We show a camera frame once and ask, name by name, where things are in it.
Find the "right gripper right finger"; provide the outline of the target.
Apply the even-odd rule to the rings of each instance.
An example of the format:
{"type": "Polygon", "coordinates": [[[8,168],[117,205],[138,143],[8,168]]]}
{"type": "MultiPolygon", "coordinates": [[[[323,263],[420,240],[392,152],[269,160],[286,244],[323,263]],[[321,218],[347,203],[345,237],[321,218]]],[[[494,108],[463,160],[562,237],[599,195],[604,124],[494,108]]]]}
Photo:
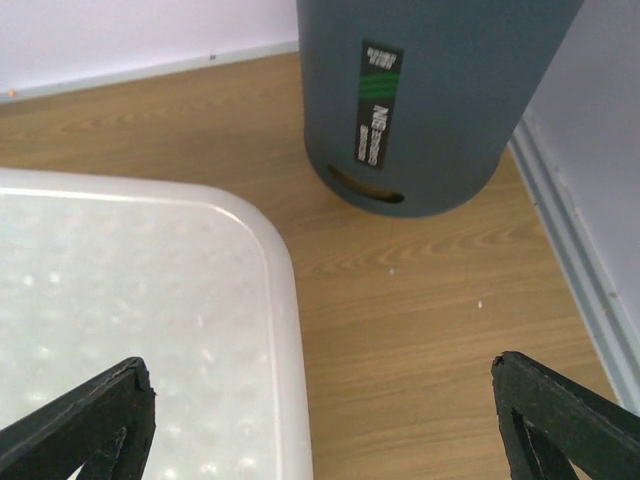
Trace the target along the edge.
{"type": "Polygon", "coordinates": [[[639,477],[638,416],[520,352],[491,374],[511,478],[639,477]]]}

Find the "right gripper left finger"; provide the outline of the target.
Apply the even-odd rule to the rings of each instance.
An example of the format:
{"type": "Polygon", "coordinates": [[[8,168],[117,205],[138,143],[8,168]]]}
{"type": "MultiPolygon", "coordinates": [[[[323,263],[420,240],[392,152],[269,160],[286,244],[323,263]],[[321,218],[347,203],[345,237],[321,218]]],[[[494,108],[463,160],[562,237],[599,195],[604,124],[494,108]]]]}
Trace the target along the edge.
{"type": "Polygon", "coordinates": [[[3,479],[140,479],[155,392],[129,357],[1,430],[3,479]]]}

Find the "translucent white wash basin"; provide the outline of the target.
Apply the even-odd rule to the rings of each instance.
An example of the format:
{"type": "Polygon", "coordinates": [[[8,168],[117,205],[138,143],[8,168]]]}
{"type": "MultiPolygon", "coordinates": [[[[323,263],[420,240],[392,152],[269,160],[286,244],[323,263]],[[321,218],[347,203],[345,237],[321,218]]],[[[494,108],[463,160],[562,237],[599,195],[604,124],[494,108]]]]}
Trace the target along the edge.
{"type": "Polygon", "coordinates": [[[1,422],[128,357],[156,395],[148,479],[309,479],[293,267],[226,191],[1,173],[1,422]]]}

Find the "dark grey round bin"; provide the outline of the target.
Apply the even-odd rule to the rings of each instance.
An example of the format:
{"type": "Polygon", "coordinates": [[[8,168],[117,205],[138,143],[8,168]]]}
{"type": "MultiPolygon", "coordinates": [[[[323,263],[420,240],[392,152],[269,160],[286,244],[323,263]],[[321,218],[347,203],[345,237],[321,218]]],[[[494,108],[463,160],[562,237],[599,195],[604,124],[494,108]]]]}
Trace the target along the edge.
{"type": "Polygon", "coordinates": [[[300,1],[304,144],[362,209],[416,218],[488,183],[577,1],[300,1]]]}

